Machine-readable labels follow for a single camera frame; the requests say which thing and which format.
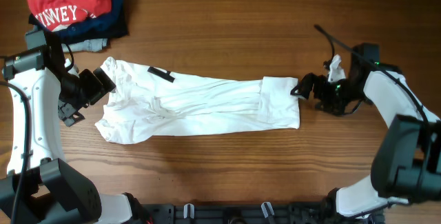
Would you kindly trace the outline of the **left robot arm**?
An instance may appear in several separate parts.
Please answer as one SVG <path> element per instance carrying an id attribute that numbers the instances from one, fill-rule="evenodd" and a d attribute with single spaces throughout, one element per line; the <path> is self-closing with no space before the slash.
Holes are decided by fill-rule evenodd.
<path id="1" fill-rule="evenodd" d="M 57 35 L 25 36 L 27 50 L 8 56 L 2 84 L 13 104 L 13 147 L 1 180 L 1 210 L 12 223 L 131 223 L 138 217 L 128 194 L 98 192 L 71 167 L 61 144 L 61 125 L 83 119 L 115 85 L 102 69 L 78 71 Z"/>

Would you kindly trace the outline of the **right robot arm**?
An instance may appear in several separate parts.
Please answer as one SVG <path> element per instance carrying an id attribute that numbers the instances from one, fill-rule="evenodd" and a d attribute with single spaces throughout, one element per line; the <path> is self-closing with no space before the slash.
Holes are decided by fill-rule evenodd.
<path id="1" fill-rule="evenodd" d="M 377 44 L 349 49 L 345 74 L 335 55 L 324 63 L 326 76 L 309 73 L 291 95 L 317 99 L 316 109 L 347 116 L 354 102 L 374 105 L 388 127 L 369 176 L 335 188 L 319 203 L 294 203 L 303 223 L 383 223 L 383 209 L 440 200 L 440 118 L 426 109 L 407 86 L 401 69 L 380 61 Z"/>

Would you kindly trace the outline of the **white t-shirt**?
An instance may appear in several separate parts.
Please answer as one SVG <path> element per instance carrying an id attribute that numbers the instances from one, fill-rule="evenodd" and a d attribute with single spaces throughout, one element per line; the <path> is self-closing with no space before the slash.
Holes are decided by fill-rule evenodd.
<path id="1" fill-rule="evenodd" d="M 116 88 L 95 126 L 108 142 L 131 145 L 152 136 L 198 136 L 298 129 L 298 80 L 215 79 L 108 57 L 101 69 Z"/>

